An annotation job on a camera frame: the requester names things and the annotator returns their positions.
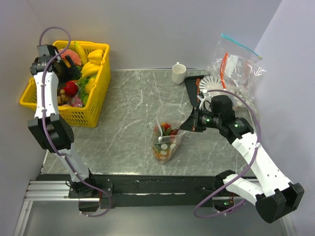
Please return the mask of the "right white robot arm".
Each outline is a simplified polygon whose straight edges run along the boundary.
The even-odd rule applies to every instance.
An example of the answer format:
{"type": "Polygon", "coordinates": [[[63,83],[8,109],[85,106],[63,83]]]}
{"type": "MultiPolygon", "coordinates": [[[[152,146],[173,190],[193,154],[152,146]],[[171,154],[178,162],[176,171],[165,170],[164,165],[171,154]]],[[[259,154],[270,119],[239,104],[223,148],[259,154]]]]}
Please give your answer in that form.
{"type": "Polygon", "coordinates": [[[222,172],[216,176],[216,190],[197,206],[201,207],[217,194],[226,196],[234,193],[252,203],[267,223],[295,211],[305,190],[301,184],[292,183],[264,150],[260,144],[260,128],[253,129],[245,118],[236,117],[227,95],[214,96],[209,103],[210,110],[194,107],[180,129],[190,132],[217,129],[245,159],[258,184],[242,177],[246,170],[239,174],[231,170],[222,172]]]}

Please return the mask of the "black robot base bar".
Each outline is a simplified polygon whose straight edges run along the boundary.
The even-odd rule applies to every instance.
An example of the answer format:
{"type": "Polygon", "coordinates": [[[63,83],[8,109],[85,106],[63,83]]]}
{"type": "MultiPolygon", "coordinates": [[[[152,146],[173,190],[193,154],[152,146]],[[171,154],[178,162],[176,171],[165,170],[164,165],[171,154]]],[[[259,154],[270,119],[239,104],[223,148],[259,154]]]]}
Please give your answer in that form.
{"type": "Polygon", "coordinates": [[[96,175],[111,207],[195,206],[219,188],[214,176],[96,175]]]}

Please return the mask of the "red toy strawberries bunch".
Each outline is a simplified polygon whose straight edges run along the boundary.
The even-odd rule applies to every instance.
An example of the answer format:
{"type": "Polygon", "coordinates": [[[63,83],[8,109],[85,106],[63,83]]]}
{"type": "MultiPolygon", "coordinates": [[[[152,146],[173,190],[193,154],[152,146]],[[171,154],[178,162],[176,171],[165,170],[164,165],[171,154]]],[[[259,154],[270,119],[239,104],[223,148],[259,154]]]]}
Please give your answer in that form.
{"type": "Polygon", "coordinates": [[[153,134],[155,136],[157,136],[157,140],[159,142],[162,141],[163,137],[166,137],[166,136],[177,136],[179,132],[179,128],[175,125],[171,125],[167,122],[162,122],[161,124],[159,125],[156,125],[154,128],[153,128],[153,134]]]}

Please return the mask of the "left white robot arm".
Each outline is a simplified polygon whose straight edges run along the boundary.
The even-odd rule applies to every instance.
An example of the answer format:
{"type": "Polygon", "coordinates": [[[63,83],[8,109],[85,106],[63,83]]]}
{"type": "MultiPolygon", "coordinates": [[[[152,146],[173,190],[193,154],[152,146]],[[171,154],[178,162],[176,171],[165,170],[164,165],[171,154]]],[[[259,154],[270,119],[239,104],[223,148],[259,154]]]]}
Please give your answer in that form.
{"type": "Polygon", "coordinates": [[[58,109],[58,85],[78,77],[80,72],[71,59],[71,66],[66,66],[57,47],[40,45],[37,50],[39,56],[30,67],[35,79],[37,105],[34,119],[28,121],[28,129],[43,149],[61,160],[71,176],[70,189],[81,197],[93,197],[97,195],[98,185],[78,157],[73,130],[58,109]]]}

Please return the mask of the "red toy apple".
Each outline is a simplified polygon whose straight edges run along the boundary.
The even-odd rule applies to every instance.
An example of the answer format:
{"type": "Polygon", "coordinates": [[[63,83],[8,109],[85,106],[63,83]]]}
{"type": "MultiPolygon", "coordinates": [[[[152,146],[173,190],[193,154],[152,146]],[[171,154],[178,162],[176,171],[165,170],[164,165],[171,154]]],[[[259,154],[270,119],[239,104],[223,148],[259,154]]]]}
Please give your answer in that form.
{"type": "Polygon", "coordinates": [[[78,92],[78,86],[76,85],[75,82],[69,81],[69,82],[66,82],[65,86],[63,87],[63,90],[69,96],[75,96],[76,93],[78,92]]]}

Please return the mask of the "polka dot zip bag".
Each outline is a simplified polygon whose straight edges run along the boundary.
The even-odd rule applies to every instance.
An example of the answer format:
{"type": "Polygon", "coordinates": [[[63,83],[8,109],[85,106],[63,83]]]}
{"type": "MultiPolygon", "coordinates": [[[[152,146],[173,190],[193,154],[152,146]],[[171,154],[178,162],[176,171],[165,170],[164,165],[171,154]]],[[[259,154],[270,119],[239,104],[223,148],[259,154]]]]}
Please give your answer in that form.
{"type": "Polygon", "coordinates": [[[179,128],[179,132],[177,136],[166,136],[163,137],[162,141],[159,142],[157,140],[157,136],[155,136],[152,132],[151,136],[151,149],[153,145],[161,145],[161,144],[176,144],[177,148],[181,143],[181,139],[185,134],[184,130],[180,130],[180,125],[186,120],[186,114],[179,104],[164,104],[161,105],[156,113],[156,125],[161,124],[162,122],[167,122],[172,126],[175,125],[179,128]]]}

